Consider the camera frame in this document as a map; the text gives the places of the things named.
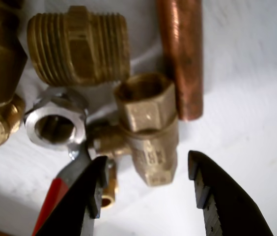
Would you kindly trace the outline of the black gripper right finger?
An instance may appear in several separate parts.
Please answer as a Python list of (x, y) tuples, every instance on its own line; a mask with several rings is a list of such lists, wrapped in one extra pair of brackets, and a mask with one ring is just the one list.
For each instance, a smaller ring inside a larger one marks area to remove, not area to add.
[(199, 151), (188, 153), (189, 179), (196, 206), (203, 210), (208, 236), (271, 236), (257, 204), (216, 162)]

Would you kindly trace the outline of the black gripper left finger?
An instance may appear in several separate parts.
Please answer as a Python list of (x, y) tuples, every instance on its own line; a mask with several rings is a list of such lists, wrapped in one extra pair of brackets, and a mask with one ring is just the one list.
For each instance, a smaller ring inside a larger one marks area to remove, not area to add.
[(38, 218), (34, 235), (92, 236), (107, 185), (108, 158), (100, 156), (90, 162), (49, 216)]

